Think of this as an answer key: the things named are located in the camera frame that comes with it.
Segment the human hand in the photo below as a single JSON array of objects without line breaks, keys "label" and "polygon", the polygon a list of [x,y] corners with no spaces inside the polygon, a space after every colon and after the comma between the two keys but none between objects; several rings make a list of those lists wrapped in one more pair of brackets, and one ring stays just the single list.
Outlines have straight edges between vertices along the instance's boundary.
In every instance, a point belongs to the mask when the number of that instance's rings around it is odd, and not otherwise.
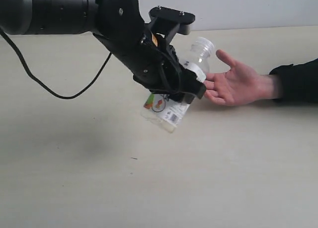
[{"label": "human hand", "polygon": [[222,50],[218,50],[216,55],[230,66],[230,70],[226,73],[207,74],[205,96],[213,103],[239,106],[280,96],[276,76],[261,76],[253,68]]}]

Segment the black cylinder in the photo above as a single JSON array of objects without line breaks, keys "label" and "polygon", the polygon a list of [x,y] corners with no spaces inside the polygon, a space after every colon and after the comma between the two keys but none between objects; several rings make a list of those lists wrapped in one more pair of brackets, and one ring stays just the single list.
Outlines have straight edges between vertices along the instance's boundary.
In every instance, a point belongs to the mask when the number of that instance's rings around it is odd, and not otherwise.
[{"label": "black cylinder", "polygon": [[0,0],[0,27],[8,34],[80,34],[93,31],[95,0]]}]

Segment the wrist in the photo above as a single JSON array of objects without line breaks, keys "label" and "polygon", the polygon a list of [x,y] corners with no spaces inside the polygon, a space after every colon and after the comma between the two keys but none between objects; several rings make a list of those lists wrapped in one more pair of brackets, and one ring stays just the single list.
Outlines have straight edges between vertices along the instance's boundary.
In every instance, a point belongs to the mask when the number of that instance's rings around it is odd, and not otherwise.
[{"label": "wrist", "polygon": [[279,99],[283,96],[281,81],[276,75],[260,76],[257,85],[259,100]]}]

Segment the black sleeve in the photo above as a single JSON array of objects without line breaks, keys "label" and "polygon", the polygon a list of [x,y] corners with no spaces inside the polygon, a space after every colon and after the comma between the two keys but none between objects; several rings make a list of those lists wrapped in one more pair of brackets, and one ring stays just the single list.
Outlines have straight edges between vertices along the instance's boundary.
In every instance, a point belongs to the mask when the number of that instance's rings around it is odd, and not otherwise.
[{"label": "black sleeve", "polygon": [[318,59],[296,66],[280,66],[270,75],[277,75],[282,83],[283,97],[276,102],[318,103]]}]

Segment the table surface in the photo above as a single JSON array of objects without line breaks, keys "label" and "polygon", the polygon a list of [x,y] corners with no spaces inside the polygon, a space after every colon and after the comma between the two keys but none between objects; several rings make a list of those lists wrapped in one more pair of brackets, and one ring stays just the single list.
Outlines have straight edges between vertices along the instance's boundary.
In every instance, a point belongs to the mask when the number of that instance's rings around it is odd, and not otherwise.
[{"label": "table surface", "polygon": [[[318,57],[318,27],[192,32],[262,74]],[[71,95],[107,51],[92,36],[14,37],[32,71]],[[215,56],[212,71],[228,68]],[[0,40],[3,228],[316,228],[318,113],[196,100],[174,134],[140,116],[147,90],[112,58],[75,100],[52,97]]]}]

